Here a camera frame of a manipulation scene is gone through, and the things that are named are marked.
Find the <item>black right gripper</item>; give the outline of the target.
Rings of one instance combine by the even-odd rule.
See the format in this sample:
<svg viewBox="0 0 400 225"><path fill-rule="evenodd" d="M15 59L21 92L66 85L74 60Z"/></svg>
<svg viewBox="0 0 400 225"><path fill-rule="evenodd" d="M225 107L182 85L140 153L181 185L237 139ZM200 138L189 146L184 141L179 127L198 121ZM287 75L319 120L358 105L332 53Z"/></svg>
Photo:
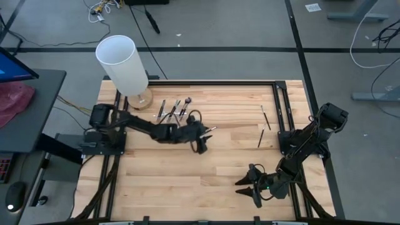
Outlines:
<svg viewBox="0 0 400 225"><path fill-rule="evenodd" d="M271 197L263 197L261 195L263 190L268 190L269 185L267 184L268 174L265 172L265 168L261 164L250 164L249 165L249 178L245 176L239 181L235 182L235 185L249 185L252 184L253 188L247 187L244 189L235 190L236 193L245 196L252 197L257 208L262 207L262 201L269 201Z"/></svg>

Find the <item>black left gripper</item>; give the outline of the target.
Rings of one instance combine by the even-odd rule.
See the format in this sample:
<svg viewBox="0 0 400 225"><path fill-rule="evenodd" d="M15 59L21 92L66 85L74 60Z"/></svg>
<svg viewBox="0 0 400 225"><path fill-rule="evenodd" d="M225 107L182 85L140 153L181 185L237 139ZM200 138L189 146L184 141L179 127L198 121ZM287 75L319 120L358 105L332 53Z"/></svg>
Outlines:
<svg viewBox="0 0 400 225"><path fill-rule="evenodd" d="M203 154L208 150L206 142L213 135L205 136L204 133L209 131L209 127L204 126L201 121L196 120L194 116L186 119L184 129L183 143L189 143L194 153Z"/></svg>

